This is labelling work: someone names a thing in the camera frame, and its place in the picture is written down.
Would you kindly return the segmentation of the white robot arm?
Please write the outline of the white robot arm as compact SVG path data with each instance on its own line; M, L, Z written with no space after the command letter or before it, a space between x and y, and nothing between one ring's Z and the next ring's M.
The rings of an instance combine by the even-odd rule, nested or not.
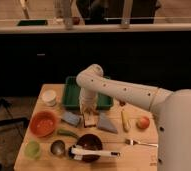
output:
M104 77L92 64L76 76L81 108L96 103L101 93L151 112L157 118L157 171L191 171L191 89L167 89Z

